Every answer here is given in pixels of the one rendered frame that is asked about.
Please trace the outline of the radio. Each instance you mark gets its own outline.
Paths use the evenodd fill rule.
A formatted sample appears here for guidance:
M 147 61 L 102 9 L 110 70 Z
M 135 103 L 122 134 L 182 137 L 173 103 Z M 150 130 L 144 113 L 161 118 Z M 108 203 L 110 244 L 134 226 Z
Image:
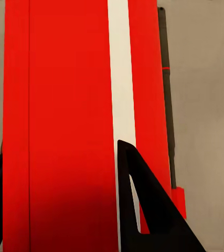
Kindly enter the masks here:
M 169 76 L 157 0 L 5 0 L 3 252 L 121 252 L 118 140 L 186 218 Z

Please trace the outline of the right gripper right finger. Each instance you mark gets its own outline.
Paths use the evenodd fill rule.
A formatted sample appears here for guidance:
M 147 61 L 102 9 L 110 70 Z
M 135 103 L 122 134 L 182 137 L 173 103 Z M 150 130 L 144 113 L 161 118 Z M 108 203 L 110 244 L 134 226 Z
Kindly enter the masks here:
M 137 148 L 118 140 L 121 252 L 206 252 Z M 132 177 L 150 234 L 138 231 Z

